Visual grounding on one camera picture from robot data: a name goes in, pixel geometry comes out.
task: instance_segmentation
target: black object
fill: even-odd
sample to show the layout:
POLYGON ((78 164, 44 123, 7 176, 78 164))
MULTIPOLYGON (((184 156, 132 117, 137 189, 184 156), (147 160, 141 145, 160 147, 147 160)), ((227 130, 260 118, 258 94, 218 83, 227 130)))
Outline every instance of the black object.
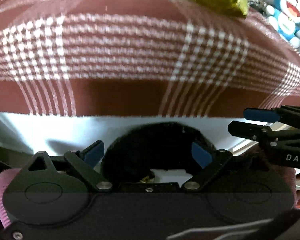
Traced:
POLYGON ((297 129, 272 131, 270 127, 232 121, 228 126, 231 135, 259 142, 269 162, 286 167, 300 168, 300 107, 247 108, 244 117, 261 122, 282 122, 297 129))
POLYGON ((105 144, 103 141, 98 140, 83 151, 78 151, 77 153, 85 163, 93 168, 103 158, 105 154, 105 144))
POLYGON ((193 142, 210 155, 216 150, 200 131, 177 122, 137 127, 110 145, 102 160, 102 174, 112 182, 139 182, 150 175, 150 169, 185 169, 197 174, 202 167, 192 156, 193 142))
POLYGON ((242 240, 275 240, 300 219, 300 210, 291 210, 277 216, 269 224, 242 240))
POLYGON ((257 156, 217 151, 197 130, 177 123, 144 126, 130 135, 105 154, 104 177, 84 161, 87 152, 102 149, 100 142, 83 154, 34 155, 4 193, 13 223, 0 233, 0 240, 12 240, 16 233, 24 240, 160 240, 189 228, 273 218, 293 206, 290 188, 266 164, 260 165, 257 156), (204 159, 198 157, 198 148, 204 159), (138 163, 142 169, 134 172, 138 163), (193 177, 181 187, 137 183, 149 176, 150 168, 187 169, 193 177))

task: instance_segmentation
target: plaid fabric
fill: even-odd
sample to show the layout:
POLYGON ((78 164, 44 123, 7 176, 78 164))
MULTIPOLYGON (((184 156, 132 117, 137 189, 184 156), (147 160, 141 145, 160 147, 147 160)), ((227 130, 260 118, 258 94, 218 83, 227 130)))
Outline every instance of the plaid fabric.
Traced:
POLYGON ((0 1, 0 111, 223 116, 300 106, 300 54, 266 20, 191 0, 0 1))

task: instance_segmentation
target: white stripe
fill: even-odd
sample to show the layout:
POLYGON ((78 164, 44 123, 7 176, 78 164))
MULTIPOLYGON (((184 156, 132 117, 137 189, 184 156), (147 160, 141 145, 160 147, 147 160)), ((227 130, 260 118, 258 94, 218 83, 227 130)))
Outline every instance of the white stripe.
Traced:
POLYGON ((37 97, 39 99, 39 104, 40 104, 40 107, 41 107, 41 110, 42 110, 42 114, 46 115, 46 108, 44 106, 44 103, 43 103, 43 100, 42 100, 42 96, 41 96, 41 93, 40 93, 40 91, 38 89, 38 86, 37 86, 37 84, 35 83, 34 80, 31 80, 31 84, 34 87, 34 91, 36 92, 37 97))
POLYGON ((118 14, 70 14, 65 16, 65 23, 79 23, 79 22, 103 22, 113 24, 138 24, 141 26, 148 25, 150 27, 158 27, 169 30, 187 30, 187 24, 168 21, 165 19, 157 19, 148 16, 137 16, 137 15, 118 15, 118 14))
POLYGON ((289 96, 299 84, 300 67, 289 62, 284 78, 273 91, 273 96, 265 105, 265 108, 273 108, 281 105, 282 101, 289 96))
MULTIPOLYGON (((194 62, 197 61, 197 59, 198 59, 198 53, 199 52, 203 52, 204 53, 203 49, 201 49, 201 45, 205 41, 205 39, 203 38, 203 35, 205 34, 205 32, 206 32, 205 28, 201 28, 199 30, 199 35, 197 37, 197 44, 196 44, 196 47, 194 48, 193 54, 190 57, 190 62, 188 63, 188 66, 187 66, 187 69, 189 69, 189 70, 193 68, 194 62)), ((193 81, 196 78, 196 73, 197 73, 197 71, 194 71, 194 74, 190 77, 190 80, 189 80, 190 82, 187 82, 187 86, 185 87, 185 89, 184 89, 184 91, 183 91, 183 93, 182 93, 182 95, 181 95, 181 97, 179 99, 179 103, 177 105, 175 116, 179 116, 179 112, 181 110, 181 107, 183 106, 183 103, 185 101, 186 95, 188 94, 188 92, 189 92, 189 90, 190 90, 190 88, 191 88, 191 86, 193 84, 193 81)))
POLYGON ((235 68, 232 72, 231 72, 231 68, 233 67, 234 62, 238 59, 239 53, 242 50, 242 45, 246 47, 246 43, 248 43, 248 42, 247 41, 242 42, 241 39, 237 39, 236 42, 234 42, 233 37, 231 40, 229 40, 229 42, 226 46, 226 52, 223 54, 222 59, 218 62, 217 68, 221 70, 221 67, 224 65, 225 61, 228 59, 228 57, 230 55, 230 51, 233 49, 233 45, 234 45, 234 54, 232 55, 230 62, 228 64, 226 64, 226 67, 222 70, 223 73, 220 76, 218 76, 218 73, 215 73, 217 81, 213 82, 213 84, 214 84, 213 89, 210 91, 209 95, 206 96, 204 101, 201 103, 199 110, 198 110, 198 116, 202 115, 204 107, 209 102, 209 105, 207 106, 207 109, 204 113, 204 115, 207 115, 208 111, 212 107, 215 100, 218 99, 221 92, 223 92, 225 90, 225 88, 229 85, 229 82, 232 80, 232 77, 237 74, 237 71, 239 70, 239 68, 241 67, 241 65, 243 64, 243 62, 245 60, 247 50, 244 50, 242 52, 242 58, 239 61, 239 64, 237 64, 235 66, 235 68), (219 86, 223 86, 223 89, 219 90, 219 92, 215 95, 215 97, 213 97, 212 100, 210 100, 210 98, 213 96, 214 92, 217 90, 217 88, 219 86))
MULTIPOLYGON (((120 79, 120 78, 125 78, 125 79, 137 79, 137 80, 167 80, 169 81, 171 78, 171 68, 168 69, 167 71, 162 68, 160 69, 159 67, 119 67, 119 66, 106 66, 104 69, 102 69, 101 66, 76 66, 74 69, 79 69, 78 71, 68 71, 68 76, 70 79, 76 79, 76 78, 111 78, 111 79, 120 79)), ((8 75, 8 76, 0 76, 0 80, 14 80, 13 76, 11 73, 2 73, 2 75, 8 75)), ((238 77, 242 76, 242 74, 238 74, 236 77, 236 80, 232 80, 231 84, 228 85, 229 87, 233 88, 241 88, 244 87, 246 90, 250 91, 258 91, 262 93, 271 93, 274 90, 274 86, 265 86, 262 83, 251 83, 249 79, 245 79, 245 75, 242 76, 242 79, 238 79, 238 77)), ((33 76, 34 80, 40 80, 36 76, 33 76)), ((50 74, 50 79, 55 80, 54 76, 50 74)), ((176 78, 176 81, 179 80, 189 80, 190 77, 187 75, 181 75, 176 78)), ((200 86, 202 83, 207 82, 209 79, 204 78, 200 80, 199 82, 193 82, 197 86, 200 86)), ((291 92, 290 95, 294 96, 300 96, 300 91, 294 90, 291 92)))
POLYGON ((273 219, 264 219, 264 220, 258 220, 255 222, 249 222, 245 224, 238 224, 238 225, 231 225, 231 226, 222 226, 222 227, 211 227, 211 228, 191 228, 187 229, 185 231, 182 231, 180 233, 176 233, 174 235, 168 236, 167 239, 171 240, 178 237, 183 237, 189 233, 204 233, 204 232, 227 232, 227 231, 234 231, 234 230, 244 230, 246 228, 259 228, 263 225, 266 225, 270 222, 272 222, 273 219))
POLYGON ((102 64, 127 64, 127 65, 156 65, 173 67, 176 60, 165 60, 157 58, 142 57, 71 57, 67 59, 68 64, 102 63, 102 64))
MULTIPOLYGON (((211 55, 211 48, 215 46, 215 31, 214 29, 210 29, 209 30, 209 34, 210 34, 210 38, 209 38, 209 41, 208 41, 208 44, 210 46, 206 47, 205 49, 205 52, 204 54, 205 55, 211 55)), ((199 78, 198 80, 198 85, 197 85, 197 89, 201 86, 201 84, 205 81, 207 84, 204 88, 204 90, 202 90, 202 92, 199 94, 199 96, 197 97, 196 101, 194 102, 193 106, 192 106, 192 109, 191 109, 191 112, 190 112, 190 116, 194 116, 194 113, 195 113, 195 110, 197 108, 197 106, 199 105, 200 101, 201 101, 201 98, 202 96, 204 95, 204 93, 207 91, 208 87, 210 86, 210 83, 208 83, 209 79, 206 79, 206 76, 208 74, 207 70, 210 70, 212 68, 212 66, 215 64, 217 58, 219 57, 220 55, 220 51, 216 50, 211 56, 211 58, 209 59, 209 61, 207 62, 207 65, 204 67, 204 70, 206 71, 203 71, 201 73, 201 78, 199 78)))
POLYGON ((151 48, 161 51, 181 51, 182 44, 175 42, 164 42, 161 40, 144 39, 144 38, 127 38, 127 37, 108 37, 108 36, 82 36, 76 35, 75 37, 63 37, 64 46, 68 45, 102 45, 102 46, 121 46, 121 47, 137 47, 137 48, 151 48))
POLYGON ((135 26, 118 26, 118 25, 99 25, 99 24, 76 24, 67 25, 63 29, 64 34, 79 34, 79 33, 93 33, 93 34, 112 34, 112 35, 135 35, 140 37, 157 38, 167 41, 183 41, 185 35, 174 31, 158 30, 154 28, 135 27, 135 26))
MULTIPOLYGON (((6 58, 6 62, 8 64, 8 66, 10 68, 10 72, 11 72, 12 76, 14 77, 15 82, 18 84, 18 86, 19 86, 19 88, 20 88, 20 90, 21 90, 21 92, 22 92, 22 94, 23 94, 23 96, 25 98, 26 104, 27 104, 28 109, 29 109, 29 113, 33 114, 33 109, 32 109, 32 106, 30 104, 28 95, 27 95, 26 91, 24 90, 23 85, 20 82, 19 77, 17 75, 17 71, 20 73, 20 71, 19 71, 20 69, 19 69, 19 67, 17 67, 17 68, 14 67, 14 65, 13 65, 13 63, 11 61, 12 57, 9 55, 10 48, 8 48, 8 46, 11 46, 11 44, 13 44, 13 42, 14 42, 13 33, 14 32, 12 32, 11 29, 5 29, 5 34, 4 34, 3 38, 2 38, 3 50, 4 50, 5 55, 6 55, 5 58, 6 58)), ((36 107, 35 100, 33 98, 33 94, 31 92, 31 90, 29 90, 29 86, 27 85, 27 82, 24 82, 24 84, 26 85, 28 93, 29 93, 29 95, 30 95, 30 97, 32 99, 33 104, 34 104, 35 112, 37 114, 37 110, 38 109, 36 107)))
POLYGON ((67 87, 69 98, 70 98, 71 116, 76 117, 77 113, 76 113, 76 107, 75 107, 75 98, 74 98, 73 90, 71 87, 71 82, 70 82, 70 80, 65 80, 65 83, 66 83, 66 87, 67 87))
POLYGON ((135 56, 135 57, 155 57, 155 58, 168 58, 168 59, 178 59, 180 53, 172 52, 172 51, 162 51, 162 50, 153 50, 153 49, 135 49, 135 48, 115 48, 115 47, 76 47, 76 48, 68 48, 64 49, 64 54, 69 56, 81 55, 84 57, 85 55, 122 55, 125 56, 135 56))
MULTIPOLYGON (((183 48, 181 50, 180 56, 178 58, 178 61, 175 63, 175 67, 174 67, 174 70, 172 72, 172 75, 171 75, 171 78, 170 78, 170 82, 168 84, 168 87, 167 87, 167 90, 165 92, 165 95, 163 96, 163 99, 162 99, 162 102, 161 102, 161 105, 160 105, 160 108, 159 108, 158 115, 162 115, 163 114, 163 111, 164 111, 165 106, 166 106, 167 101, 168 101, 168 97, 169 97, 169 95, 171 93, 171 89, 172 89, 172 87, 173 87, 173 85, 175 83, 176 77, 179 74, 180 68, 182 67, 183 61, 184 61, 184 59, 186 57, 186 52, 189 49, 189 44, 190 44, 190 42, 192 40, 193 31, 194 31, 193 24, 191 22, 189 22, 188 25, 187 25, 187 34, 186 34, 185 39, 184 39, 184 45, 183 45, 183 48)), ((171 114, 172 107, 173 107, 173 105, 170 104, 169 107, 168 107, 167 116, 169 116, 171 114)))
POLYGON ((44 96, 46 98, 46 101, 48 104, 48 109, 49 109, 49 114, 53 115, 53 109, 52 109, 52 104, 51 104, 50 97, 48 94, 48 90, 47 90, 45 84, 43 83, 42 79, 39 79, 38 81, 39 81, 39 85, 40 85, 41 89, 43 90, 44 96))
POLYGON ((56 91, 55 91, 55 89, 53 87, 51 79, 47 79, 47 83, 48 83, 49 89, 50 89, 50 91, 52 93, 52 99, 53 99, 54 107, 56 109, 56 114, 58 116, 60 116, 61 113, 60 113, 60 109, 59 109, 59 102, 58 102, 58 98, 57 98, 57 93, 56 93, 56 91))
POLYGON ((64 22, 64 16, 60 16, 56 19, 57 21, 57 27, 55 28, 55 33, 56 33, 56 44, 57 44, 57 53, 58 57, 60 59, 60 68, 62 70, 62 77, 59 76, 59 73, 57 71, 57 74, 54 73, 54 77, 57 80, 57 86, 59 89, 59 94, 61 96, 61 101, 62 101, 62 107, 63 107, 63 112, 65 116, 69 116, 68 114, 68 105, 66 101, 66 95, 63 90, 63 85, 62 81, 60 79, 69 79, 69 76, 67 75, 67 70, 66 70, 66 59, 64 57, 64 50, 63 50, 63 41, 62 41, 62 32, 63 32, 63 22, 64 22))
MULTIPOLYGON (((245 62, 245 58, 246 58, 246 56, 247 56, 247 54, 248 54, 249 42, 248 42, 248 41, 245 41, 243 44, 244 44, 244 50, 243 50, 243 52, 242 52, 242 57, 241 57, 241 59, 240 59, 240 61, 239 61, 239 64, 236 65, 236 67, 235 67, 235 71, 236 71, 236 72, 241 68, 241 66, 242 66, 242 64, 245 62)), ((231 59, 231 63, 232 63, 235 59, 236 59, 236 56, 233 56, 232 59, 231 59)), ((230 77, 228 77, 228 79, 227 79, 227 81, 226 81, 226 86, 223 85, 223 86, 222 86, 222 89, 217 93, 217 95, 216 95, 215 97, 212 98, 212 100, 210 101, 209 105, 207 106, 207 109, 206 109, 206 111, 205 111, 205 113, 204 113, 204 116, 207 116, 207 115, 209 114, 209 111, 210 111, 211 107, 214 105, 215 101, 219 98, 219 96, 220 96, 221 93, 226 89, 226 87, 229 86, 229 82, 231 82, 232 77, 235 76, 235 75, 236 75, 236 73, 233 72, 232 75, 231 75, 230 77)))

